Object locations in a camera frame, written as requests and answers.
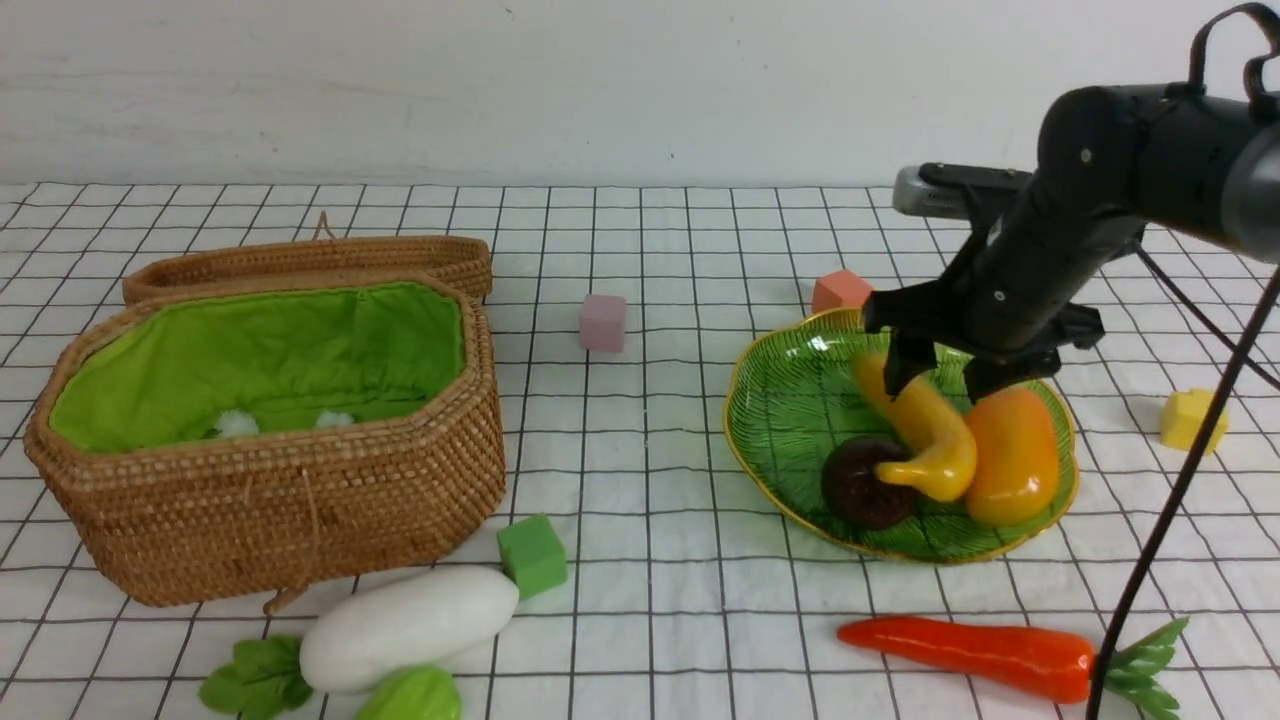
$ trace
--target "plastic vegetable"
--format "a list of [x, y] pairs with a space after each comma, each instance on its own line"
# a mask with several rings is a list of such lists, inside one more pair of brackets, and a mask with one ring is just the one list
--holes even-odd
[[[1106, 689], [1153, 720], [1178, 720], [1178, 701], [1155, 676], [1172, 660], [1185, 626], [1187, 619], [1180, 618], [1117, 652], [1107, 669]], [[986, 678], [1062, 705], [1089, 698], [1093, 646], [1071, 633], [901, 615], [850, 623], [836, 637], [854, 647]]]
[[964, 502], [969, 516], [996, 528], [1025, 523], [1053, 501], [1059, 484], [1057, 430], [1034, 391], [1009, 387], [965, 415], [978, 445], [978, 468]]
[[[410, 697], [444, 697], [439, 675], [421, 667], [490, 641], [511, 620], [518, 594], [506, 575], [479, 565], [436, 568], [365, 591], [338, 603], [301, 639], [236, 643], [232, 662], [205, 680], [200, 700], [214, 712], [271, 720], [302, 707], [316, 691], [362, 693], [384, 680], [374, 710], [406, 707]], [[413, 667], [419, 671], [397, 675]]]
[[518, 602], [516, 583], [481, 565], [440, 566], [353, 594], [302, 638], [302, 676], [321, 692], [371, 691], [396, 670], [493, 638]]
[[271, 720], [302, 707], [312, 691], [298, 669], [298, 644], [292, 635], [236, 643], [232, 661], [200, 685], [200, 701], [214, 712], [239, 714], [243, 720]]
[[407, 667], [378, 685], [356, 720], [458, 720], [462, 697], [453, 676], [431, 665]]
[[822, 465], [822, 498], [833, 515], [865, 530], [887, 530], [915, 515], [915, 488], [882, 483], [881, 462], [910, 460], [892, 438], [858, 436], [836, 446]]
[[916, 455], [905, 462], [881, 462], [876, 475], [891, 486], [910, 486], [938, 502], [964, 496], [973, 482], [978, 447], [960, 411], [925, 375], [916, 375], [891, 400], [884, 391], [882, 352], [859, 354], [852, 370], [863, 396], [884, 416]]

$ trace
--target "yellow pepper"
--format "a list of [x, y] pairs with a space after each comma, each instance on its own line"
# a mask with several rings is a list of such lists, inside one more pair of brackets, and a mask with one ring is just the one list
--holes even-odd
[[1025, 387], [984, 397], [965, 415], [978, 469], [965, 493], [969, 516], [1005, 528], [1043, 512], [1059, 484], [1057, 432], [1048, 407]]
[[916, 455], [905, 462], [881, 462], [876, 477], [891, 486], [910, 486], [938, 502], [964, 496], [978, 466], [978, 446], [959, 410], [925, 375], [916, 375], [891, 400], [884, 391], [882, 352], [854, 357], [854, 379], [863, 397], [893, 425]]

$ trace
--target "white radish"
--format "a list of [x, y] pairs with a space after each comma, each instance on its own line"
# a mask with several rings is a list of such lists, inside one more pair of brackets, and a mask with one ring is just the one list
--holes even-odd
[[360, 592], [302, 637], [302, 679], [317, 692], [362, 693], [390, 673], [492, 639], [520, 602], [507, 575], [452, 565]]

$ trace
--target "yellow cube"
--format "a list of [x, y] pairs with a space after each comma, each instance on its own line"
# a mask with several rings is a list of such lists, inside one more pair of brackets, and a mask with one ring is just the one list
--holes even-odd
[[[1176, 450], [1190, 450], [1212, 400], [1213, 393], [1202, 388], [1170, 395], [1165, 401], [1165, 410], [1160, 414], [1160, 442]], [[1206, 455], [1217, 448], [1217, 441], [1222, 439], [1226, 424], [1226, 407], [1224, 407], [1213, 434], [1208, 438]]]

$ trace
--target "white grid tablecloth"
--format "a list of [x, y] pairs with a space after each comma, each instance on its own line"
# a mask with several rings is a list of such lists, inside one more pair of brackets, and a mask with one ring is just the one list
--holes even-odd
[[[936, 277], [956, 223], [888, 208], [887, 188], [0, 186], [0, 720], [193, 720], [232, 643], [302, 632], [356, 582], [312, 588], [269, 624], [262, 597], [148, 609], [95, 570], [19, 439], [59, 351], [122, 307], [120, 278], [161, 258], [339, 234], [490, 241], [509, 491], [448, 561], [497, 562], [494, 533], [544, 512], [570, 583], [454, 659], [467, 719], [1033, 720], [1080, 717], [986, 682], [838, 646], [878, 612], [1030, 623], [1102, 638], [1183, 454], [1158, 445], [1164, 398], [1212, 388], [1228, 350], [1133, 258], [1078, 297], [1096, 351], [1057, 386], [1080, 428], [1079, 497], [1059, 528], [992, 562], [863, 561], [783, 521], [735, 462], [721, 414], [750, 340], [803, 318], [841, 265], [877, 287]], [[1229, 334], [1270, 268], [1152, 229], [1147, 250]], [[622, 355], [579, 348], [588, 292], [628, 299]], [[1280, 328], [1254, 357], [1275, 370]], [[1280, 706], [1280, 397], [1248, 369], [1125, 639], [1193, 614], [1162, 682], [1185, 720]], [[397, 577], [402, 573], [388, 573]], [[385, 582], [365, 577], [360, 587]], [[314, 698], [296, 717], [353, 717]], [[1138, 714], [1107, 703], [1105, 717]]]

